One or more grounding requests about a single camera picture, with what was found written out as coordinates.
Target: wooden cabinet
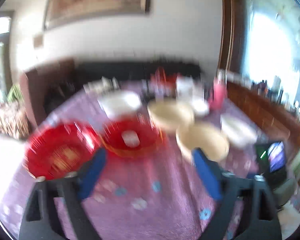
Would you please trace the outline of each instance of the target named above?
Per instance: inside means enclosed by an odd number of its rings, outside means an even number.
[[[235,103],[258,127],[273,140],[284,140],[288,163],[291,163],[300,149],[300,123],[281,106],[272,104],[235,83],[228,82],[228,98]]]

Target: red plastic basket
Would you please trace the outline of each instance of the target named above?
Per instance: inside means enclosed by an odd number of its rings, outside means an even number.
[[[138,145],[128,146],[122,137],[124,132],[135,133],[138,136]],[[161,130],[155,127],[149,118],[141,114],[105,125],[101,139],[109,152],[125,158],[136,158],[151,153],[164,141]]]
[[[35,178],[62,178],[90,160],[101,145],[90,125],[62,123],[29,139],[23,166]]]

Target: beige bowl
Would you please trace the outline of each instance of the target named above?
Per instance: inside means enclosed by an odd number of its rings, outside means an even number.
[[[185,103],[176,100],[152,101],[148,104],[153,123],[168,133],[175,133],[180,125],[194,122],[194,111]]]
[[[226,136],[213,125],[199,122],[182,126],[176,132],[177,144],[182,156],[194,164],[191,151],[201,148],[209,160],[220,162],[229,153],[229,142]]]

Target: wall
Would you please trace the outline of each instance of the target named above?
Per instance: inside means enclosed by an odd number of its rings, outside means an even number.
[[[42,32],[46,0],[22,0],[11,27],[13,81],[38,62],[61,57],[184,57],[200,62],[212,77],[217,69],[222,0],[152,0],[146,16],[95,17],[44,32],[43,49],[33,37]]]

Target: white bowl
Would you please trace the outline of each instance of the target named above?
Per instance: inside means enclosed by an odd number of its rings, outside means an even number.
[[[182,156],[194,164],[191,151],[201,148],[209,160],[220,162],[229,153],[229,142],[226,136],[213,125],[198,122],[182,126],[176,132],[177,144]]]
[[[237,148],[244,148],[248,144],[254,144],[258,134],[248,124],[228,114],[222,114],[221,130],[228,137],[231,144]]]
[[[121,115],[132,114],[142,106],[140,96],[128,90],[111,92],[99,98],[98,102],[108,118],[112,120]]]
[[[180,125],[194,122],[194,112],[185,103],[176,100],[152,101],[148,104],[153,123],[168,133],[175,133]]]
[[[178,98],[178,101],[185,102],[189,104],[196,116],[204,117],[209,114],[209,104],[206,100],[201,97],[193,96],[193,97],[181,97]]]

